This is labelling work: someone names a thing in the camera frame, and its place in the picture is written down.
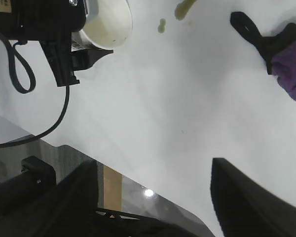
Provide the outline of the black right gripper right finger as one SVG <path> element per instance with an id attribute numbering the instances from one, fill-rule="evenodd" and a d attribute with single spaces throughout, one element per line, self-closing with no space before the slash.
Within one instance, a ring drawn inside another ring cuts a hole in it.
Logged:
<path id="1" fill-rule="evenodd" d="M 296 207 L 224 158 L 212 160 L 211 199 L 225 237 L 296 237 Z"/>

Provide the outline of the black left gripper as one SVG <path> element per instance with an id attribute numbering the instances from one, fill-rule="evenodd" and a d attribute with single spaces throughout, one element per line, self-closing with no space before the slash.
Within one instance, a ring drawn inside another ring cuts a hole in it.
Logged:
<path id="1" fill-rule="evenodd" d="M 39 42 L 57 86 L 79 83 L 74 71 L 90 69 L 113 50 L 72 52 L 72 33 L 86 23 L 84 0 L 0 0 L 0 40 Z"/>

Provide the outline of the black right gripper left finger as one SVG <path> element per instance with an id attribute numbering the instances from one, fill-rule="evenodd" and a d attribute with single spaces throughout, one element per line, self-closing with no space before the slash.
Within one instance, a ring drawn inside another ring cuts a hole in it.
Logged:
<path id="1" fill-rule="evenodd" d="M 38 200 L 13 213 L 6 237 L 85 237 L 98 202 L 97 163 L 85 161 Z"/>

